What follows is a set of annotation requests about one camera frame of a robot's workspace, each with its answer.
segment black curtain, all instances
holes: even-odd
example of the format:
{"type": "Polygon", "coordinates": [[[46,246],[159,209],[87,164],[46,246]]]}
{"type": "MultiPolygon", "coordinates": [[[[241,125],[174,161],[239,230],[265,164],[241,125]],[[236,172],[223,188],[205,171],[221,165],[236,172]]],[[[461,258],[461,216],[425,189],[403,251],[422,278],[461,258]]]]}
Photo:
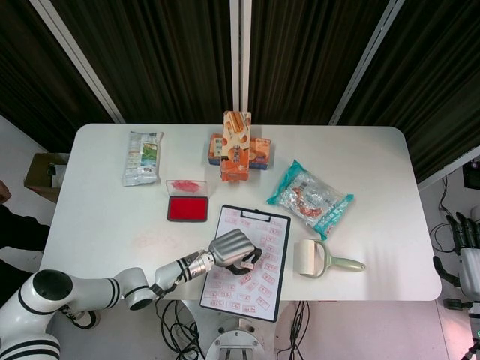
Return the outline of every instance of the black curtain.
{"type": "Polygon", "coordinates": [[[111,122],[28,1],[0,1],[0,114],[50,152],[89,122],[111,122]]]}
{"type": "Polygon", "coordinates": [[[252,121],[328,124],[387,3],[253,1],[252,121]]]}
{"type": "Polygon", "coordinates": [[[126,122],[220,123],[232,109],[226,0],[53,0],[126,122]]]}
{"type": "Polygon", "coordinates": [[[406,0],[339,124],[400,129],[418,182],[480,145],[480,2],[406,0]]]}

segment person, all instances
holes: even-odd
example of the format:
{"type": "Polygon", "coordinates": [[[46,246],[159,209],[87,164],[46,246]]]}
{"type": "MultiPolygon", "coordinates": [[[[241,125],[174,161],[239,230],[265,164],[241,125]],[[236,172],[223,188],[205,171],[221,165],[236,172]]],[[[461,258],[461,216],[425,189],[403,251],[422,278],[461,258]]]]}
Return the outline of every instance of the person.
{"type": "MultiPolygon", "coordinates": [[[[0,180],[0,249],[10,246],[23,250],[42,251],[47,243],[50,227],[41,225],[33,217],[12,214],[4,205],[11,198],[7,185],[0,180]]],[[[0,259],[0,307],[32,275],[0,259]]]]}

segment clear lid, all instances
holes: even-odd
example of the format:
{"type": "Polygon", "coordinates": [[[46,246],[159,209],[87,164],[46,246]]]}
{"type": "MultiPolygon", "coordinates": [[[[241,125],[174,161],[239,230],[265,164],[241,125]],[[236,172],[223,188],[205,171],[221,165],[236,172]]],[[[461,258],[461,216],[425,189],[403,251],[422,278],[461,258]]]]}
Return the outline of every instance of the clear lid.
{"type": "Polygon", "coordinates": [[[166,190],[171,197],[208,197],[207,181],[166,180],[166,190]]]}

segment snack box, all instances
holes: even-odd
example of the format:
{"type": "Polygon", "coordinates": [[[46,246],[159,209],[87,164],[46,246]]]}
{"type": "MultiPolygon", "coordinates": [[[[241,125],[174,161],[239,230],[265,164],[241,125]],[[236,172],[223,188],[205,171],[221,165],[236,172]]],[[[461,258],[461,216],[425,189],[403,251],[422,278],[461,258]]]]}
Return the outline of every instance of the snack box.
{"type": "MultiPolygon", "coordinates": [[[[250,139],[250,168],[267,170],[270,162],[270,140],[261,137],[252,137],[250,139]]],[[[222,134],[214,133],[210,138],[208,148],[208,163],[210,165],[220,165],[222,156],[222,134]]]]}
{"type": "Polygon", "coordinates": [[[223,113],[222,156],[220,175],[223,182],[248,180],[250,165],[249,112],[226,111],[223,113]]]}

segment white table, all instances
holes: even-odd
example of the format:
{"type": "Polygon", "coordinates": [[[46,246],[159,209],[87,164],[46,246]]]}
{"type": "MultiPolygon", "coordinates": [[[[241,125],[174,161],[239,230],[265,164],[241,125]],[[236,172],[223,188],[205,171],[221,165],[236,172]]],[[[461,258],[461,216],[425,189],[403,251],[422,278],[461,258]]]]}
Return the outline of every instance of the white table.
{"type": "MultiPolygon", "coordinates": [[[[41,263],[83,278],[112,277],[141,267],[150,284],[155,269],[208,247],[221,206],[287,215],[266,204],[281,176],[300,161],[344,193],[355,194],[328,238],[331,252],[367,265],[361,273],[331,268],[311,279],[293,271],[293,245],[316,236],[291,216],[282,300],[432,300],[440,294],[430,239],[404,136],[391,127],[253,126],[273,143],[270,169],[250,180],[222,183],[208,164],[210,136],[221,125],[90,124],[76,135],[41,263]],[[163,131],[160,182],[123,187],[129,131],[163,131]],[[165,180],[208,182],[205,223],[167,221],[165,180]]],[[[200,298],[203,277],[179,286],[170,299],[200,298]]]]}

